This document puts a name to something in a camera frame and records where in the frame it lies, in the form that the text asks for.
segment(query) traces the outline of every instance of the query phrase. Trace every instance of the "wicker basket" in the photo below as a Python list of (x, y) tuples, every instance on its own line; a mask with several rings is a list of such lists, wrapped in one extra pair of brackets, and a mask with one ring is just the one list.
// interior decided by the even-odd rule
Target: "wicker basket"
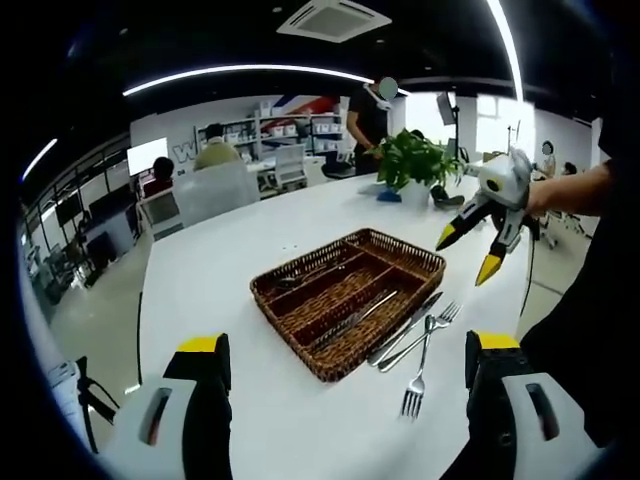
[[(322, 381), (340, 380), (396, 331), (442, 281), (439, 255), (371, 229), (354, 232), (251, 281), (267, 319)], [(282, 279), (290, 280), (283, 285)], [(318, 338), (385, 292), (395, 296), (325, 348)]]

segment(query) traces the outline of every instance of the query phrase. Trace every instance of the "black clothing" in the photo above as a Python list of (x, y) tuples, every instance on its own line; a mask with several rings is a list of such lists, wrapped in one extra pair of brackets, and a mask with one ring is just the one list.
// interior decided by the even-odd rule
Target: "black clothing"
[(638, 319), (628, 243), (637, 227), (632, 182), (636, 158), (607, 163), (614, 185), (582, 270), (558, 305), (523, 338), (521, 346), (537, 371), (549, 373), (585, 411), (586, 430), (599, 445), (622, 433), (635, 416), (631, 351)]
[[(387, 133), (387, 112), (378, 108), (378, 103), (367, 92), (364, 87), (359, 88), (351, 96), (349, 100), (349, 111), (357, 112), (358, 121), (356, 125), (363, 133), (367, 140), (374, 145), (378, 145), (380, 141), (388, 135)], [(365, 175), (378, 171), (372, 155), (365, 155), (366, 151), (363, 145), (356, 145), (354, 149), (354, 157), (356, 164), (356, 175)]]

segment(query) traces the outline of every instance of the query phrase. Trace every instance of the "ceiling light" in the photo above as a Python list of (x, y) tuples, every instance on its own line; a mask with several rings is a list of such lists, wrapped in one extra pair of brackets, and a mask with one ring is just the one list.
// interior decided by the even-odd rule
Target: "ceiling light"
[[(327, 70), (325, 68), (301, 67), (296, 65), (225, 65), (222, 67), (202, 68), (200, 70), (192, 70), (190, 72), (177, 73), (175, 75), (169, 75), (168, 77), (158, 78), (157, 80), (152, 80), (151, 82), (143, 83), (142, 85), (138, 85), (137, 87), (125, 90), (124, 92), (122, 92), (122, 95), (128, 97), (129, 95), (141, 92), (142, 90), (146, 90), (147, 88), (155, 87), (156, 85), (173, 82), (174, 80), (181, 80), (183, 78), (195, 77), (198, 75), (242, 72), (247, 70), (285, 70), (290, 72), (317, 73), (320, 75), (329, 75), (333, 77), (346, 78), (348, 80), (355, 80), (357, 82), (373, 83), (373, 80), (371, 80), (370, 78), (360, 77), (358, 75), (352, 75), (350, 73), (337, 72), (335, 70)], [(410, 92), (407, 92), (406, 90), (403, 90), (401, 88), (398, 89), (398, 92), (407, 96), (411, 95)]]
[(507, 23), (507, 17), (504, 15), (500, 0), (487, 0), (493, 18), (498, 24), (498, 30), (500, 30), (500, 36), (504, 43), (504, 48), (507, 50), (507, 57), (509, 58), (509, 65), (511, 66), (511, 75), (513, 76), (513, 84), (516, 89), (516, 100), (523, 105), (524, 104), (524, 92), (522, 90), (522, 77), (520, 75), (520, 66), (518, 65), (518, 55), (516, 55), (516, 46), (513, 43), (513, 36)]
[(33, 167), (36, 166), (36, 164), (40, 161), (40, 159), (42, 157), (45, 156), (45, 154), (51, 150), (53, 148), (53, 146), (58, 143), (58, 139), (54, 138), (53, 140), (51, 140), (49, 143), (47, 143), (47, 146), (44, 147), (40, 153), (38, 155), (36, 155), (36, 158), (33, 159), (33, 161), (29, 164), (29, 166), (27, 167), (27, 169), (24, 171), (24, 173), (22, 174), (22, 181), (24, 181), (25, 178), (27, 178), (27, 175), (29, 175), (29, 173), (31, 172), (31, 170), (33, 170)]

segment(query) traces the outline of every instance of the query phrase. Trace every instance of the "ceiling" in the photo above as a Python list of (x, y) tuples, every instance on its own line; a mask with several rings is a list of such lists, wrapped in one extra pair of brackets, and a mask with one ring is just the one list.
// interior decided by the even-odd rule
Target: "ceiling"
[[(23, 77), (16, 98), (24, 126), (17, 171), (59, 138), (23, 185), (27, 197), (82, 154), (127, 131), (136, 118), (237, 96), (348, 95), (354, 86), (312, 74), (245, 72), (122, 96), (126, 88), (196, 68), (278, 63), (363, 76), (382, 70), (401, 81), (414, 79), (406, 86), (410, 91), (456, 87), (469, 95), (513, 95), (500, 82), (482, 80), (511, 79), (499, 31), (482, 0), (360, 0), (393, 22), (341, 44), (275, 33), (306, 0), (83, 3), (93, 2), (66, 9), (46, 2), (20, 28), (29, 38), (22, 39), (16, 69)], [(501, 3), (528, 87), (525, 98), (568, 116), (595, 118), (609, 75), (603, 44), (566, 2)], [(274, 7), (282, 11), (274, 13)]]

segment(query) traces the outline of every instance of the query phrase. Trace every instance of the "green potted plant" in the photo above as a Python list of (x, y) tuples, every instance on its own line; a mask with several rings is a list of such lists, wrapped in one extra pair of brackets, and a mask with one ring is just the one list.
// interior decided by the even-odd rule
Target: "green potted plant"
[(455, 175), (457, 184), (463, 173), (462, 162), (446, 152), (443, 145), (424, 138), (418, 130), (403, 129), (398, 135), (388, 136), (368, 153), (382, 157), (378, 169), (378, 181), (400, 193), (417, 192), (421, 200), (428, 201), (429, 189), (438, 184), (443, 187), (448, 175)]

